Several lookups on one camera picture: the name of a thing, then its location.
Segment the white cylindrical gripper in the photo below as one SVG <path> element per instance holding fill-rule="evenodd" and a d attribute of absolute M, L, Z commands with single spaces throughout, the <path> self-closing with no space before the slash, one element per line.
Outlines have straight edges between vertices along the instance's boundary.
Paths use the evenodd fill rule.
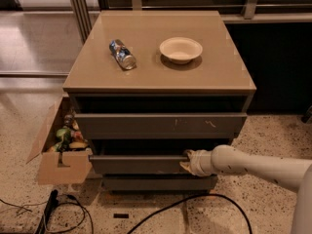
<path fill-rule="evenodd" d="M 189 158 L 188 162 L 180 162 L 180 166 L 195 176 L 210 176 L 214 167 L 212 165 L 212 152 L 206 150 L 187 149 L 184 154 Z"/>

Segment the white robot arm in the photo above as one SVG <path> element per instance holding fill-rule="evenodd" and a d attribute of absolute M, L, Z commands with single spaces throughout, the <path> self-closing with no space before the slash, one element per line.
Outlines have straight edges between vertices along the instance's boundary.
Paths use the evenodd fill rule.
<path fill-rule="evenodd" d="M 194 176 L 253 175 L 294 192 L 291 234 L 312 234 L 312 161 L 252 155 L 230 145 L 212 151 L 187 150 L 180 165 Z"/>

